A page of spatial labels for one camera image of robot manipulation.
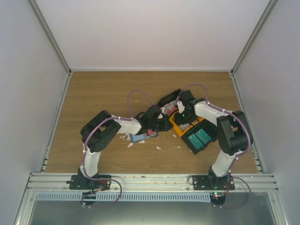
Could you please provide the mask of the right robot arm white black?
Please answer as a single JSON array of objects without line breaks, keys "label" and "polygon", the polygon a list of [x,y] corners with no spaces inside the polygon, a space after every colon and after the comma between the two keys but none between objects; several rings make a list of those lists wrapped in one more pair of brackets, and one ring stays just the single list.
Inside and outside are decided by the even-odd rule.
[{"label": "right robot arm white black", "polygon": [[242,111],[229,111],[211,104],[207,99],[195,99],[191,91],[181,91],[176,99],[183,118],[202,117],[216,126],[220,153],[209,168],[208,186],[218,190],[229,181],[233,164],[253,143],[249,125]]}]

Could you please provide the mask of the red white credit card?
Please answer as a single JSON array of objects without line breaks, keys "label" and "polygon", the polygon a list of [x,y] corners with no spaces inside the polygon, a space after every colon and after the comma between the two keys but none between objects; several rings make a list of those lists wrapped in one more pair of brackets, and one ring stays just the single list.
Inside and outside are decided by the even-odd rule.
[{"label": "red white credit card", "polygon": [[155,138],[155,137],[158,136],[158,133],[156,131],[153,131],[153,130],[150,130],[150,129],[146,132],[146,134],[150,138]]}]

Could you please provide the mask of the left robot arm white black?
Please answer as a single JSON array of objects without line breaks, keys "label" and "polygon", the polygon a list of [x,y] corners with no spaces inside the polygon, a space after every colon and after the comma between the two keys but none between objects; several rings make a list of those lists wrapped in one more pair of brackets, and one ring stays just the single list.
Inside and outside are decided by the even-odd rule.
[{"label": "left robot arm white black", "polygon": [[172,128],[168,116],[156,105],[151,105],[146,112],[131,118],[117,117],[102,110],[81,129],[83,160],[78,170],[82,176],[80,184],[85,189],[96,186],[101,152],[117,134],[143,135],[149,131],[157,134]]}]

